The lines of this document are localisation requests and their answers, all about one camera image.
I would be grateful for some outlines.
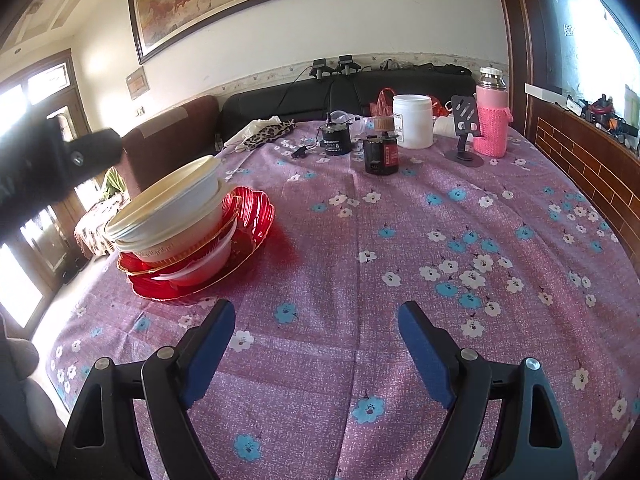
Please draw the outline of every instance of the brown sofa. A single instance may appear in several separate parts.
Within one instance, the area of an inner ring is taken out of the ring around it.
[[[172,171],[204,155],[214,155],[218,100],[199,97],[140,124],[122,138],[118,172],[133,198]]]

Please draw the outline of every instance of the purple tablecloth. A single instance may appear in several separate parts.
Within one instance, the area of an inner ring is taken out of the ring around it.
[[[437,137],[428,150],[400,149],[401,171],[377,177],[360,152],[316,148],[292,160],[315,126],[221,154],[228,180],[264,190],[276,208],[263,247],[212,291],[235,305],[238,332],[190,417],[221,478],[412,478],[445,411],[399,336],[406,300],[461,347],[513,364],[539,359],[580,478],[599,475],[640,412],[640,285],[609,226],[515,132],[506,156],[479,169],[446,160],[456,141]],[[145,359],[216,299],[142,300],[114,258],[49,358],[69,407],[97,358]],[[492,402],[468,478],[481,475],[497,413]]]

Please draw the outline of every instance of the small framed picture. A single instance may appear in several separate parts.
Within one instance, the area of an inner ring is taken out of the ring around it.
[[[149,83],[146,81],[145,68],[143,66],[127,76],[127,88],[129,88],[132,101],[149,90]]]

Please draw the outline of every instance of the leopard print cloth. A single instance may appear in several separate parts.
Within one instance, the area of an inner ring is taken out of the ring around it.
[[[267,142],[273,142],[274,140],[287,135],[289,132],[292,132],[296,127],[295,121],[286,121],[281,124],[274,124],[272,126],[265,126],[256,134],[253,134],[248,139],[245,139],[238,147],[242,146],[241,150],[255,150],[256,148],[260,148],[263,144]]]

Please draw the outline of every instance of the brick pattern wall panel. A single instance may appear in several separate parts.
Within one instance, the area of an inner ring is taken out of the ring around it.
[[[530,103],[527,137],[591,200],[640,272],[640,161],[570,112]]]

